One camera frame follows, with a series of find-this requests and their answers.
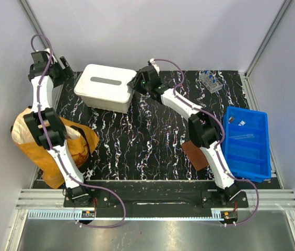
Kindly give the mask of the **clear test tube rack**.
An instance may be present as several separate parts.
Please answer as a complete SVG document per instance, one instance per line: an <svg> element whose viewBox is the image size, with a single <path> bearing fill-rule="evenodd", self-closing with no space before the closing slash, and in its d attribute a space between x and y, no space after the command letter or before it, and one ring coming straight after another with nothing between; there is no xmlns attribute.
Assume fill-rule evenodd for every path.
<svg viewBox="0 0 295 251"><path fill-rule="evenodd" d="M211 94L220 91L223 87L223 84L216 78L216 73L213 71L202 71L199 75L199 81Z"/></svg>

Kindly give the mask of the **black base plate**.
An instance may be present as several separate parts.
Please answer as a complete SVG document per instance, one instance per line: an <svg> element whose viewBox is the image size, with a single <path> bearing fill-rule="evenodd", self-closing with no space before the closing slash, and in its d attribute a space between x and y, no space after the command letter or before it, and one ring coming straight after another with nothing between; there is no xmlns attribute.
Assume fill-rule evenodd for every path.
<svg viewBox="0 0 295 251"><path fill-rule="evenodd" d="M249 203L241 186L234 184L226 191L218 188L214 181L187 180L187 181L157 181L157 180L122 180L87 181L92 186L104 187L95 189L82 187L90 197L71 199L67 190L64 199L65 207L92 206L92 199L97 201L98 208L107 208L119 204L118 198L110 193L112 190L125 203L126 207L133 205L179 205L198 206L203 208L248 208Z"/></svg>

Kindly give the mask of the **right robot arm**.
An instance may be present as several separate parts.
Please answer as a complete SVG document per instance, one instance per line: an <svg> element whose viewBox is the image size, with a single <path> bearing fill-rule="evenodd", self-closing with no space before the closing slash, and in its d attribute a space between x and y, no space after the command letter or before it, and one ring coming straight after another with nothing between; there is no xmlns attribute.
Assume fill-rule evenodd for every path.
<svg viewBox="0 0 295 251"><path fill-rule="evenodd" d="M225 138L221 122L201 106L184 98L175 87L163 83L158 66L143 67L127 85L140 94L149 94L153 100L176 111L188 122L190 141L204 154L214 175L217 192L213 198L223 207L235 203L240 189L221 150Z"/></svg>

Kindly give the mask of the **beige plastic bin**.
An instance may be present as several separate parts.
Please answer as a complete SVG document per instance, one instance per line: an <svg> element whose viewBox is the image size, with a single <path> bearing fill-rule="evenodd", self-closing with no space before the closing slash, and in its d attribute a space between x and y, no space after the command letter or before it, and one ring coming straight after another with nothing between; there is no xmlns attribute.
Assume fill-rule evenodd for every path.
<svg viewBox="0 0 295 251"><path fill-rule="evenodd" d="M107 111L114 111L120 113L127 113L131 104L133 95L130 94L124 101L102 100L91 97L81 96L83 102L90 108L97 108Z"/></svg>

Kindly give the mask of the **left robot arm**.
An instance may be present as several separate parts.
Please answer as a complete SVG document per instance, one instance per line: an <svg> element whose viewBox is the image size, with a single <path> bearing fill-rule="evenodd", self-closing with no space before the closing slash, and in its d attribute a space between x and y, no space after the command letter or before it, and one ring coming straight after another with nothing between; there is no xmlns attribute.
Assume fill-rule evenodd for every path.
<svg viewBox="0 0 295 251"><path fill-rule="evenodd" d="M93 194L84 186L83 174L78 170L68 149L68 133L53 108L53 88L74 79L74 73L62 56L58 61L50 49L31 53L33 64L28 79L33 86L31 112L23 119L38 146L43 147L55 161L64 178L65 199L78 207L92 204Z"/></svg>

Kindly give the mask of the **blue compartment tray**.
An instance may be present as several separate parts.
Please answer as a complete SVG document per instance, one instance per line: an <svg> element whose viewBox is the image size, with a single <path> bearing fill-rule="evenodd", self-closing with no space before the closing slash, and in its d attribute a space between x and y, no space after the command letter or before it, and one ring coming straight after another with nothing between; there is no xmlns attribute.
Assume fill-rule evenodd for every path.
<svg viewBox="0 0 295 251"><path fill-rule="evenodd" d="M244 120L245 125L238 125ZM271 179L268 115L265 112L229 106L223 117L225 139L222 152L236 178L263 182ZM254 134L253 139L230 139L229 136Z"/></svg>

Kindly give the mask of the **white plastic lid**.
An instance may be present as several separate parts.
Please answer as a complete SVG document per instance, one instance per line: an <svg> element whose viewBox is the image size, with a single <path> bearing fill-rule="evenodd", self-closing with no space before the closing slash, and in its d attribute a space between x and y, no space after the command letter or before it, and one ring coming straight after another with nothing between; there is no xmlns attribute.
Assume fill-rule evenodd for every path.
<svg viewBox="0 0 295 251"><path fill-rule="evenodd" d="M136 76L135 70L89 64L83 70L74 93L95 100L126 103L133 94L127 85Z"/></svg>

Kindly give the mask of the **cloth bag with items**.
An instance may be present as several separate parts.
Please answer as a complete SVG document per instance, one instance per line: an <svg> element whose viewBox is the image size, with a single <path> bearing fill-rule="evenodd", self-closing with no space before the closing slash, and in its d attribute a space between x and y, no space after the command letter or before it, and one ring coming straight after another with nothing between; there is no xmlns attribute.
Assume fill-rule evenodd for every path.
<svg viewBox="0 0 295 251"><path fill-rule="evenodd" d="M64 177L60 172L55 160L41 146L38 146L32 137L23 117L31 112L26 108L21 112L12 128L11 137L19 149L30 158L42 171L43 180L53 189L59 188L64 183ZM61 118L68 133L68 149L72 158L79 168L83 171L83 165L95 151L99 138L97 134L88 126Z"/></svg>

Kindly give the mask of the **white capped tube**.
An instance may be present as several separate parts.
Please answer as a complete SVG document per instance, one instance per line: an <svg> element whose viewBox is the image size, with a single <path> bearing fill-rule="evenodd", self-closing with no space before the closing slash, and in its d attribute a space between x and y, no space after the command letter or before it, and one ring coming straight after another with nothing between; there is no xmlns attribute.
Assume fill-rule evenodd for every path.
<svg viewBox="0 0 295 251"><path fill-rule="evenodd" d="M238 125L239 126L244 126L245 125L245 121L244 120L240 121Z"/></svg>

